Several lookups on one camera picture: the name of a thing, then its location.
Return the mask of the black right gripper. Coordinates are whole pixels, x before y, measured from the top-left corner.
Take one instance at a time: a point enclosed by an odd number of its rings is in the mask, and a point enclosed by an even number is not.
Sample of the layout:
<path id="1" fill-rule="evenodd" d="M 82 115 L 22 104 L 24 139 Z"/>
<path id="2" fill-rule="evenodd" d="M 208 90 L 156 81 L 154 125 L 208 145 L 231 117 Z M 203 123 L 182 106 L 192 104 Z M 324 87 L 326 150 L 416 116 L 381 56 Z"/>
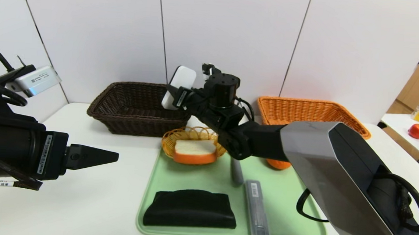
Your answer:
<path id="1" fill-rule="evenodd" d="M 182 110 L 188 113 L 198 114 L 206 107 L 210 96 L 203 88 L 184 88 L 166 84 L 165 97 L 172 98 L 173 110 Z"/>

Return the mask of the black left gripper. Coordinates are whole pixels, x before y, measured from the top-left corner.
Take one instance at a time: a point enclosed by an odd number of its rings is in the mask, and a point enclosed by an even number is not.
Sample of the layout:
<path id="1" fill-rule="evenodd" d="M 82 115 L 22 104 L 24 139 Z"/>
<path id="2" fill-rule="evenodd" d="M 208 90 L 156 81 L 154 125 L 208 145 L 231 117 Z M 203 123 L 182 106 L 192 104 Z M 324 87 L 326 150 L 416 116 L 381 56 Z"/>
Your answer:
<path id="1" fill-rule="evenodd" d="M 55 180 L 66 169 L 117 162 L 119 153 L 72 144 L 68 134 L 47 131 L 41 123 L 0 120 L 0 160 L 37 180 Z M 9 174 L 0 169 L 0 177 Z"/>

